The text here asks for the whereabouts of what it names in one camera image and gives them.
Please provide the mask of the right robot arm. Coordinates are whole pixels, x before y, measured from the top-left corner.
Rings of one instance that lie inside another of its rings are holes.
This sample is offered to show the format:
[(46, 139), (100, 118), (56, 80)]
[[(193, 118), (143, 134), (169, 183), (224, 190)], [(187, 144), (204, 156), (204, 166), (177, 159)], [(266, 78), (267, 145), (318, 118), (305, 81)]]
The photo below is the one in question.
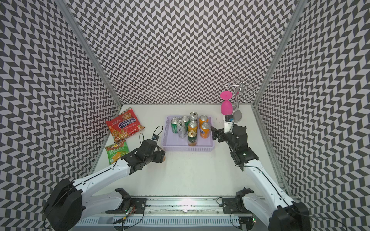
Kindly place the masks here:
[(270, 231), (310, 231), (311, 223), (307, 206), (295, 202), (273, 181), (257, 154), (249, 147), (246, 127), (234, 125), (230, 131), (211, 128), (212, 139), (226, 142), (235, 166), (246, 173), (261, 191), (260, 199), (251, 189), (236, 193), (239, 210), (256, 215)]

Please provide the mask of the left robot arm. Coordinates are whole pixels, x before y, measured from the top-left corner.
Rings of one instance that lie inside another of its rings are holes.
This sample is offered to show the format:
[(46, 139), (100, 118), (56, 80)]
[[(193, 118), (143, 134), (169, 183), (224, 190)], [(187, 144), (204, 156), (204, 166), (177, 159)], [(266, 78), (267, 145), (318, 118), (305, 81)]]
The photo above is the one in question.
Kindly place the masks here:
[(97, 195), (106, 186), (134, 174), (149, 163), (162, 163), (165, 151), (156, 141), (145, 140), (139, 148), (120, 157), (114, 164), (87, 177), (61, 180), (43, 208), (48, 229), (68, 231), (81, 219), (105, 212), (129, 216), (137, 206), (123, 188)]

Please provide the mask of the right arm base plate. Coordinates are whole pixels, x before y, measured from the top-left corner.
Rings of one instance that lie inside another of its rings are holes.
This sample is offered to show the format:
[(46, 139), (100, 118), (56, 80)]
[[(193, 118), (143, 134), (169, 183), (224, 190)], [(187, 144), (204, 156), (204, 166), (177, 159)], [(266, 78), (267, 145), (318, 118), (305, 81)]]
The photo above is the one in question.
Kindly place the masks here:
[(221, 205), (224, 214), (252, 214), (246, 208), (238, 207), (235, 198), (222, 198)]

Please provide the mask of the silver tall can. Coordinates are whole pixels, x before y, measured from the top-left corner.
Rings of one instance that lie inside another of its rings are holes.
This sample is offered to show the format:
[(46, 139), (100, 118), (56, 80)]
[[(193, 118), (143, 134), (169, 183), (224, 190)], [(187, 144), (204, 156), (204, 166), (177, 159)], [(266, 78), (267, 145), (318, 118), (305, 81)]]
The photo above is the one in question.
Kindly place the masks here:
[(187, 126), (183, 120), (178, 120), (177, 124), (177, 133), (180, 138), (185, 138), (187, 136)]

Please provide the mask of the lilac plastic basket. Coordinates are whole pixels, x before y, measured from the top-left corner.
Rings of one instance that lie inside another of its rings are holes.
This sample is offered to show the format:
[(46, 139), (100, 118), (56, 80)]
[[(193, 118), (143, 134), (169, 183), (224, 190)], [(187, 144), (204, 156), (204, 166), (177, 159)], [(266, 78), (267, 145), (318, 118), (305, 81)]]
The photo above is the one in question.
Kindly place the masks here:
[(167, 116), (165, 128), (163, 130), (164, 135), (162, 137), (162, 146), (165, 151), (175, 152), (211, 152), (215, 143), (210, 135), (208, 138), (202, 138), (200, 130), (197, 130), (197, 141), (194, 146), (190, 146), (188, 137), (180, 138), (178, 134), (173, 133), (171, 127), (171, 120), (173, 118), (182, 118), (183, 116)]

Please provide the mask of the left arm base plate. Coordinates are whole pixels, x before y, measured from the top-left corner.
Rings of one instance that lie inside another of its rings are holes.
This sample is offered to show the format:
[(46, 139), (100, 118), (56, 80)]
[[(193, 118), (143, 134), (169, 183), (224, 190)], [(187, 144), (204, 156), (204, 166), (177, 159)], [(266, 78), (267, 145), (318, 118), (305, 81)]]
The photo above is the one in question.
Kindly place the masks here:
[(124, 199), (117, 209), (107, 210), (106, 214), (143, 214), (146, 207), (146, 198)]

